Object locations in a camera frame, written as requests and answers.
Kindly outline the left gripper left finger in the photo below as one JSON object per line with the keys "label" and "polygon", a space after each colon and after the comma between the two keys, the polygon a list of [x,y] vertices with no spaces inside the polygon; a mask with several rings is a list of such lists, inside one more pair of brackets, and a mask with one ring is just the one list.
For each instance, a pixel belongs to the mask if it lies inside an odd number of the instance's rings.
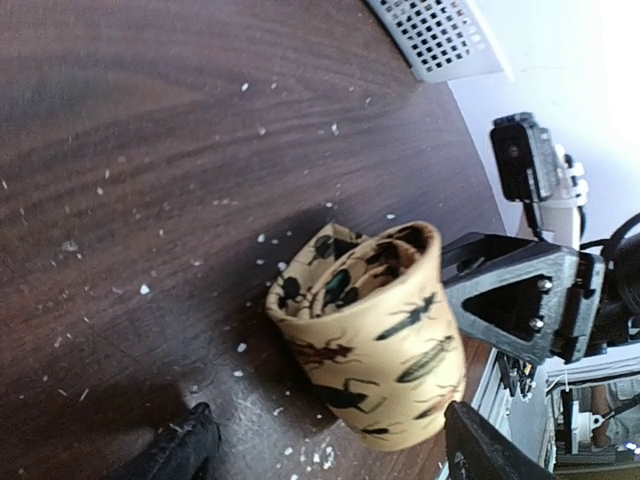
{"label": "left gripper left finger", "polygon": [[221,442],[219,424],[206,402],[170,423],[138,455],[112,472],[113,479],[209,479]]}

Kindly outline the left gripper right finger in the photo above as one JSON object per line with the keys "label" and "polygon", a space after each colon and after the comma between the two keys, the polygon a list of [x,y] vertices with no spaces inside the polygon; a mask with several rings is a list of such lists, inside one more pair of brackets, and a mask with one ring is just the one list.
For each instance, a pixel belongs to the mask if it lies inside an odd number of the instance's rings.
{"label": "left gripper right finger", "polygon": [[466,402],[447,406],[444,431],[451,479],[554,479]]}

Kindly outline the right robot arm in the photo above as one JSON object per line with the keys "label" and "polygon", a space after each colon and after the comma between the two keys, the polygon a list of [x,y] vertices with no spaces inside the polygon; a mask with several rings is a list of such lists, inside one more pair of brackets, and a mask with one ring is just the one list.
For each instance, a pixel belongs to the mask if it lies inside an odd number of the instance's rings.
{"label": "right robot arm", "polygon": [[638,337],[639,218],[612,233],[592,220],[587,174],[560,146],[495,147],[514,236],[471,233],[443,249],[460,330],[513,357],[571,364]]}

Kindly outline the leopard print tie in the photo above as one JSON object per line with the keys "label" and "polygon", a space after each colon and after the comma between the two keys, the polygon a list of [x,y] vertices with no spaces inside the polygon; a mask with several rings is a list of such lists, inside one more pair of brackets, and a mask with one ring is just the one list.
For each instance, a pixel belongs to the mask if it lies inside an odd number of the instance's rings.
{"label": "leopard print tie", "polygon": [[461,334],[441,280],[441,236],[424,221],[376,236],[330,223],[265,303],[331,412],[379,451],[438,434],[466,388]]}

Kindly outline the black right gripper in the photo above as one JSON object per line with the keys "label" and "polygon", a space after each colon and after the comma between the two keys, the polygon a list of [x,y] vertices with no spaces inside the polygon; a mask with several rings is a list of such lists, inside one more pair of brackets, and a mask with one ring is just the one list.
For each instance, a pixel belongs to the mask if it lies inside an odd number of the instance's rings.
{"label": "black right gripper", "polygon": [[575,278],[569,247],[477,232],[445,245],[443,285],[459,329],[534,365],[637,343],[639,251],[619,249],[612,269],[599,255],[578,259]]}

